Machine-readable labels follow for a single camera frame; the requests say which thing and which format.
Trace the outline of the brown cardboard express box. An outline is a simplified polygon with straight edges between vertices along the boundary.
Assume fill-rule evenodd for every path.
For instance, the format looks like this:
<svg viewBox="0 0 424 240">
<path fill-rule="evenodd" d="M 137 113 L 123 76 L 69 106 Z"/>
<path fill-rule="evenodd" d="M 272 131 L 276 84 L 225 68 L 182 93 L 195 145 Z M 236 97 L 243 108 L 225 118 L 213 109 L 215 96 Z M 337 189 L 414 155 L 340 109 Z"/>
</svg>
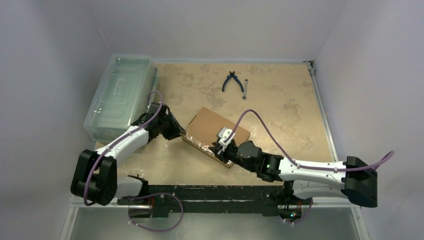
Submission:
<svg viewBox="0 0 424 240">
<path fill-rule="evenodd" d="M 221 162 L 215 157 L 213 152 L 209 150 L 209 147 L 212 146 L 213 142 L 217 141 L 217 134 L 223 127 L 232 128 L 234 126 L 235 123 L 225 117 L 206 107 L 202 107 L 187 125 L 185 128 L 186 134 L 181 138 L 206 156 L 229 169 L 234 164 L 231 161 L 227 163 Z"/>
</svg>

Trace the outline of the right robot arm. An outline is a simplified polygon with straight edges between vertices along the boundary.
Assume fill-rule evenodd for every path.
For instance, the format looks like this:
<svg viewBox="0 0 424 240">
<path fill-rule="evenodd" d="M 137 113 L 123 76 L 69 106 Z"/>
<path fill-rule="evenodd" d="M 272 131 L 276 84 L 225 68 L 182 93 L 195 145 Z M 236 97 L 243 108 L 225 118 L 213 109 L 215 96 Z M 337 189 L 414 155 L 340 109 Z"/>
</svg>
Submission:
<svg viewBox="0 0 424 240">
<path fill-rule="evenodd" d="M 378 173 L 355 156 L 346 161 L 312 162 L 294 160 L 263 152 L 249 140 L 239 146 L 232 140 L 226 146 L 213 142 L 209 150 L 221 162 L 228 161 L 255 173 L 265 182 L 284 182 L 280 196 L 288 204 L 298 199 L 334 197 L 348 199 L 352 204 L 378 206 Z"/>
</svg>

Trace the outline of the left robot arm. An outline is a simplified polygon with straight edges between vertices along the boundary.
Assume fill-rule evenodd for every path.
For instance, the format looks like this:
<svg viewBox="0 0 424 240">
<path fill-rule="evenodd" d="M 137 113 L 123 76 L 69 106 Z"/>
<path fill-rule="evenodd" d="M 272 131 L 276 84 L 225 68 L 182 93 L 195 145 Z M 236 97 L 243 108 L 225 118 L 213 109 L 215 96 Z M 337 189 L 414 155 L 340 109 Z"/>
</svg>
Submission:
<svg viewBox="0 0 424 240">
<path fill-rule="evenodd" d="M 106 206 L 114 198 L 126 197 L 138 205 L 146 203 L 149 199 L 148 181 L 135 175 L 119 178 L 119 165 L 159 135 L 170 141 L 185 134 L 167 105 L 151 103 L 148 111 L 117 139 L 96 150 L 86 149 L 80 153 L 70 192 L 81 197 L 86 206 Z"/>
</svg>

